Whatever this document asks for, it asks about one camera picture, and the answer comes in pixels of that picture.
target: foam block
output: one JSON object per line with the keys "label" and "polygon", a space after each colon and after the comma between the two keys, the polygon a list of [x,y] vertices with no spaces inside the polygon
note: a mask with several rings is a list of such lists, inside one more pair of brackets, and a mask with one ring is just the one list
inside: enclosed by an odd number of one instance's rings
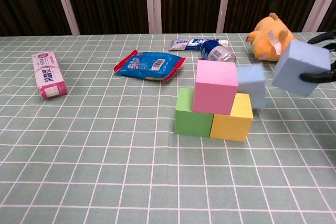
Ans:
{"label": "foam block", "polygon": [[195,112],[230,115],[237,90],[238,76],[234,62],[197,62]]}
{"label": "foam block", "polygon": [[265,75],[262,63],[237,67],[238,92],[249,94],[252,109],[266,105]]}
{"label": "foam block", "polygon": [[175,133],[209,137],[214,115],[193,112],[193,88],[180,88],[178,94],[175,109]]}
{"label": "foam block", "polygon": [[237,93],[230,115],[214,115],[210,137],[243,142],[252,123],[249,94]]}
{"label": "foam block", "polygon": [[329,50],[292,40],[275,67],[272,85],[308,97],[318,84],[301,81],[300,74],[329,70]]}

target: chip bag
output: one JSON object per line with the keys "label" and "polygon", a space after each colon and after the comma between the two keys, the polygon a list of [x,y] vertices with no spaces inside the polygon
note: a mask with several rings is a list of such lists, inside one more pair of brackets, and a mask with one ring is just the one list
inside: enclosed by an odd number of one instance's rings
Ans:
{"label": "chip bag", "polygon": [[116,74],[146,80],[168,81],[180,68],[185,58],[165,52],[134,50],[115,67]]}

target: yellow cube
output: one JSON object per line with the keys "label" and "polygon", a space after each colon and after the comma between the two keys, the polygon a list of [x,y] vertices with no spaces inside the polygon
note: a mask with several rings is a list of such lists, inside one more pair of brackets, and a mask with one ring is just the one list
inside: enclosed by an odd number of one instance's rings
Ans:
{"label": "yellow cube", "polygon": [[236,93],[230,115],[214,115],[210,137],[243,142],[252,123],[249,94]]}

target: pink box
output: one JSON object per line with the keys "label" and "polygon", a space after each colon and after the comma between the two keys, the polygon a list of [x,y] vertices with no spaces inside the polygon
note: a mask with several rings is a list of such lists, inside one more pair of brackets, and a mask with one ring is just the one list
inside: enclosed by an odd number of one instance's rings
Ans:
{"label": "pink box", "polygon": [[37,89],[46,100],[68,93],[61,69],[53,51],[32,55]]}
{"label": "pink box", "polygon": [[234,62],[197,62],[195,112],[230,115],[237,91],[238,75]]}

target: green cube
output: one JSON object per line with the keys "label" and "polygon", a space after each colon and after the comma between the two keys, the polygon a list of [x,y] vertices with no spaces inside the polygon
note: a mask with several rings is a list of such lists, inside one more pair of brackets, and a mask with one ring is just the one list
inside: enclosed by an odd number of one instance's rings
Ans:
{"label": "green cube", "polygon": [[175,109],[175,133],[209,137],[213,114],[193,112],[194,88],[180,88]]}

